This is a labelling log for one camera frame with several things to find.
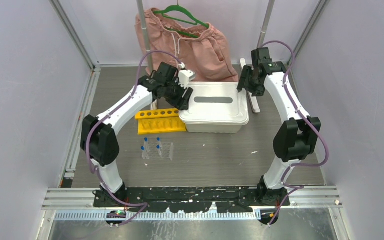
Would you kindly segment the white plastic lid tray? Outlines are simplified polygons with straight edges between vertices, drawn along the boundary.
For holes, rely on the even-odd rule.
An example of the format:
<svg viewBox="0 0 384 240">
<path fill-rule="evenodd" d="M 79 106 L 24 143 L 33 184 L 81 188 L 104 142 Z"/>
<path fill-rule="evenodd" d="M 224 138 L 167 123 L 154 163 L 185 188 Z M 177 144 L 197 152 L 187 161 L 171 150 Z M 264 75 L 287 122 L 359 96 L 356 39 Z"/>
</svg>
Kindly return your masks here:
<svg viewBox="0 0 384 240">
<path fill-rule="evenodd" d="M 186 124 L 244 126 L 249 122 L 246 91 L 236 82 L 190 82 L 189 108 L 179 112 Z"/>
</svg>

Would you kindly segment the blue-capped small test tube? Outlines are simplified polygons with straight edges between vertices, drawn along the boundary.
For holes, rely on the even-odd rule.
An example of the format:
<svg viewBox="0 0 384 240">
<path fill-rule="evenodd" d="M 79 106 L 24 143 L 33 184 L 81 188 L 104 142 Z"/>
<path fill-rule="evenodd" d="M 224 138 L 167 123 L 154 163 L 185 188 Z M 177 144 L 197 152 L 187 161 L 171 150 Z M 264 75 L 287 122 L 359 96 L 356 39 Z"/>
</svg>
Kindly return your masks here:
<svg viewBox="0 0 384 240">
<path fill-rule="evenodd" d="M 144 160 L 149 160 L 150 159 L 150 156 L 148 154 L 148 151 L 147 149 L 144 147 L 144 146 L 141 146 L 141 150 L 142 150 L 142 158 Z"/>
</svg>

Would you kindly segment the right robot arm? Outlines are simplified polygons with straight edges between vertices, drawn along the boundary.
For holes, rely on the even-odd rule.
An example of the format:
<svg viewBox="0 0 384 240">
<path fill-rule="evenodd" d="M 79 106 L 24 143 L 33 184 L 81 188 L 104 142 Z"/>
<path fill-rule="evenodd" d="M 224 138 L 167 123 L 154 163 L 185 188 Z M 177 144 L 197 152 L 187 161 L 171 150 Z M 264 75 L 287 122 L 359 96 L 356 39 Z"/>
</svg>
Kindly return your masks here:
<svg viewBox="0 0 384 240">
<path fill-rule="evenodd" d="M 251 51 L 252 65 L 242 68 L 237 91 L 246 90 L 252 97 L 269 93 L 282 122 L 273 140 L 274 160 L 256 189 L 256 200 L 262 205 L 275 205 L 288 194 L 285 181 L 297 164 L 316 148 L 321 121 L 301 105 L 291 85 L 287 68 L 273 61 L 267 47 Z"/>
</svg>

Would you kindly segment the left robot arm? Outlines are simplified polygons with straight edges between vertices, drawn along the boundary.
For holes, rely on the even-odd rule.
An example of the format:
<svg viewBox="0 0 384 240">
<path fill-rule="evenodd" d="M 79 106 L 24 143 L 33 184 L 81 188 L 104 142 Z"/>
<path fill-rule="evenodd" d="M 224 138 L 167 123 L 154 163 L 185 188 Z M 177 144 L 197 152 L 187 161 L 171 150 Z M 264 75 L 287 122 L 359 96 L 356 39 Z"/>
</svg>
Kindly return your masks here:
<svg viewBox="0 0 384 240">
<path fill-rule="evenodd" d="M 138 77 L 130 92 L 98 116 L 87 115 L 82 122 L 80 147 L 85 152 L 91 173 L 96 174 L 106 200 L 121 206 L 127 197 L 117 157 L 118 133 L 143 108 L 164 98 L 178 111 L 188 110 L 193 89 L 188 86 L 196 73 L 162 62 L 157 70 Z"/>
</svg>

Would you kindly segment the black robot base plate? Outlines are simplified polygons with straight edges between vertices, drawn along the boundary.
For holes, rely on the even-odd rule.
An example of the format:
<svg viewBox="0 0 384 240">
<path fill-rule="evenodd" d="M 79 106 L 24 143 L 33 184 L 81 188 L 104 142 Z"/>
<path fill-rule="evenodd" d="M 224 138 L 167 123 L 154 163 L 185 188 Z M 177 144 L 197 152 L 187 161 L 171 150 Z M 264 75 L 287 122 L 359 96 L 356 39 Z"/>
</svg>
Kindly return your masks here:
<svg viewBox="0 0 384 240">
<path fill-rule="evenodd" d="M 253 207 L 289 206 L 285 188 L 266 190 L 261 186 L 211 186 L 211 187 L 129 187 L 119 199 L 114 200 L 103 188 L 94 190 L 93 206 L 96 208 L 124 208 L 131 212 L 148 213 L 183 212 L 206 213 L 211 206 L 217 213 L 249 213 Z"/>
</svg>

